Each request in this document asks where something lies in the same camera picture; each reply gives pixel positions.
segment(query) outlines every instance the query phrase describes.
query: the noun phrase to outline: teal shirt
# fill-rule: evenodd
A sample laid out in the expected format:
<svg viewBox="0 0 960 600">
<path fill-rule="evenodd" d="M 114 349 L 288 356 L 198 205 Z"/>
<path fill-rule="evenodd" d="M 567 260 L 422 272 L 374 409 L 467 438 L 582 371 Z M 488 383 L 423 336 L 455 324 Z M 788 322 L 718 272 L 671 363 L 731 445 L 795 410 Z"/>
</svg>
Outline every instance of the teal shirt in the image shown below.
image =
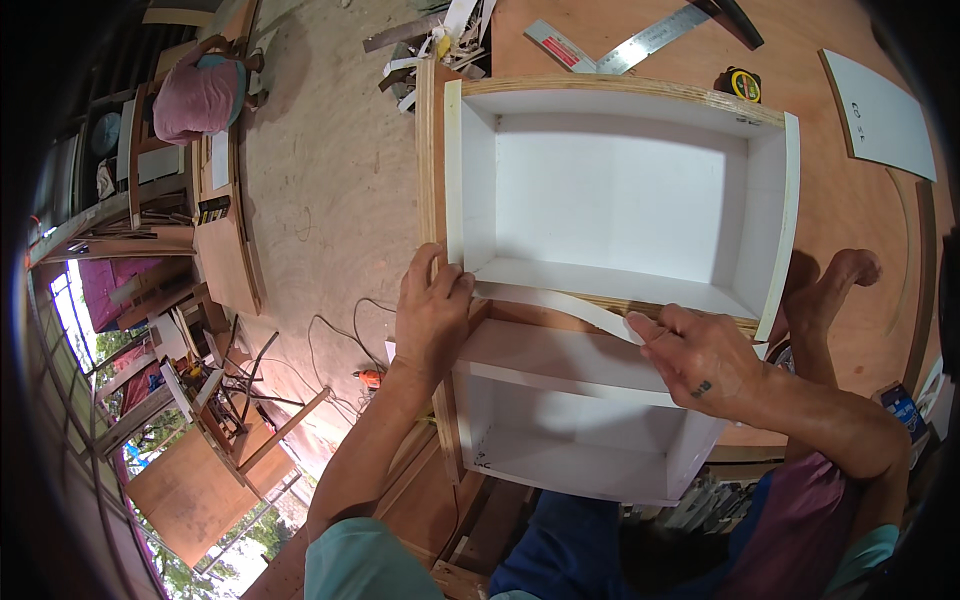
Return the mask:
<svg viewBox="0 0 960 600">
<path fill-rule="evenodd" d="M 881 525 L 844 554 L 827 592 L 853 581 L 889 558 L 899 531 Z M 423 565 L 390 529 L 375 518 L 335 523 L 306 550 L 304 600 L 444 600 Z M 539 600 L 525 591 L 506 591 L 491 600 Z"/>
</svg>

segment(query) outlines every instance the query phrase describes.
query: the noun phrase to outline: person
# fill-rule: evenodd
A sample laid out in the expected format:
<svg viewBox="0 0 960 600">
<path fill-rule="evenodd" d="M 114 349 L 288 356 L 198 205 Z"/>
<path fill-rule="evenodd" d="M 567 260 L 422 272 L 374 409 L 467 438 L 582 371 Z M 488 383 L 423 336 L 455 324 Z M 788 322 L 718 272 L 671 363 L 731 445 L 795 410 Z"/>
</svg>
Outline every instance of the person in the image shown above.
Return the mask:
<svg viewBox="0 0 960 600">
<path fill-rule="evenodd" d="M 304 598 L 436 598 L 429 573 L 371 518 L 391 460 L 468 336 L 474 276 L 426 244 L 400 284 L 396 358 L 334 454 L 308 513 Z M 673 400 L 788 436 L 730 533 L 728 558 L 706 574 L 643 595 L 621 567 L 618 505 L 544 491 L 523 537 L 491 577 L 492 600 L 818 598 L 856 590 L 888 558 L 906 501 L 910 440 L 878 404 L 838 389 L 828 328 L 854 284 L 880 275 L 869 251 L 836 254 L 823 277 L 791 268 L 783 308 L 797 375 L 757 359 L 733 320 L 665 306 L 627 322 Z"/>
<path fill-rule="evenodd" d="M 242 59 L 230 54 L 223 36 L 211 36 L 177 61 L 157 93 L 143 103 L 144 118 L 154 124 L 156 137 L 179 146 L 200 140 L 204 133 L 221 132 L 233 124 L 243 107 L 257 110 L 267 91 L 247 93 L 249 73 L 263 70 L 263 54 Z"/>
</svg>

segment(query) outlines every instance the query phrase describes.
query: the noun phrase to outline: tabletop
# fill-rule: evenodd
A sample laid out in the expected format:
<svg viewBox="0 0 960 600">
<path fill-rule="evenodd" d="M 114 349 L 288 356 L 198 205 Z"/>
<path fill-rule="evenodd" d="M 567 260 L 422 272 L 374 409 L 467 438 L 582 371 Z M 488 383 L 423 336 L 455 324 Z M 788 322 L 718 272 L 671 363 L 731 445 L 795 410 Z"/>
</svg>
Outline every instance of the tabletop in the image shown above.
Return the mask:
<svg viewBox="0 0 960 600">
<path fill-rule="evenodd" d="M 523 35 L 537 19 L 597 60 L 684 4 L 684 0 L 499 0 L 491 24 L 492 76 L 564 72 Z M 757 50 L 750 51 L 710 20 L 667 44 L 625 76 L 713 88 L 720 73 L 736 66 L 761 78 L 765 106 L 799 118 L 801 185 L 794 247 L 816 258 L 822 269 L 843 248 L 868 248 L 883 265 L 877 285 L 854 287 L 829 334 L 840 387 L 869 396 L 903 378 L 911 348 L 920 287 L 920 253 L 916 250 L 920 246 L 919 210 L 914 188 L 919 178 L 899 170 L 891 174 L 883 165 L 847 156 L 843 125 L 817 51 L 827 48 L 842 54 L 901 88 L 909 88 L 874 39 L 868 14 L 853 0 L 740 0 L 739 4 L 766 42 Z M 939 239 L 949 231 L 953 216 L 946 164 L 932 127 L 930 137 L 939 175 L 939 182 L 933 184 L 939 261 Z M 905 192 L 905 202 L 900 200 L 894 178 Z M 908 227 L 912 229 L 909 237 Z M 910 264 L 908 239 L 914 247 Z M 905 303 L 897 317 L 901 293 Z M 894 319 L 892 330 L 884 335 Z M 933 326 L 921 380 L 939 357 L 939 348 Z M 783 437 L 778 435 L 731 428 L 721 443 L 782 443 Z"/>
</svg>

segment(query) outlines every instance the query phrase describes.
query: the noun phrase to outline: tattoo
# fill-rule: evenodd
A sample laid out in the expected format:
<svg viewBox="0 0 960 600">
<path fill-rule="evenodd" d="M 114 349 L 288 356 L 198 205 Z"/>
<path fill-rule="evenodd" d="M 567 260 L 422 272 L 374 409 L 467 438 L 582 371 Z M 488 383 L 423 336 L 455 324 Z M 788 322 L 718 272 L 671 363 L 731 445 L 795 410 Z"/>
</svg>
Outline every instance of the tattoo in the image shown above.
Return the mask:
<svg viewBox="0 0 960 600">
<path fill-rule="evenodd" d="M 706 380 L 704 379 L 704 382 L 700 384 L 700 387 L 698 387 L 698 388 L 697 388 L 696 390 L 694 390 L 693 392 L 690 392 L 690 395 L 693 396 L 693 397 L 700 397 L 700 396 L 702 396 L 702 395 L 704 394 L 704 392 L 706 392 L 707 390 L 709 390 L 709 389 L 712 388 L 712 387 L 713 387 L 713 384 L 710 383 L 709 381 L 706 381 Z"/>
</svg>

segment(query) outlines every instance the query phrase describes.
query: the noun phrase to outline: red label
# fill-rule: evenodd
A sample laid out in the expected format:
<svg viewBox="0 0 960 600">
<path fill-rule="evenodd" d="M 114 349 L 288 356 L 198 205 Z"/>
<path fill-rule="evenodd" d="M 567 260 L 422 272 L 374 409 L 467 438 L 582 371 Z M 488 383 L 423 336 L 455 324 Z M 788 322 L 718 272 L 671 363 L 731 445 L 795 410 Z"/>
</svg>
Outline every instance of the red label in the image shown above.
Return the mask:
<svg viewBox="0 0 960 600">
<path fill-rule="evenodd" d="M 573 56 L 569 50 L 567 50 L 558 40 L 554 39 L 553 37 L 548 37 L 542 42 L 542 44 L 547 50 L 556 55 L 558 59 L 566 63 L 566 66 L 573 66 L 577 62 L 580 62 L 580 59 Z"/>
</svg>

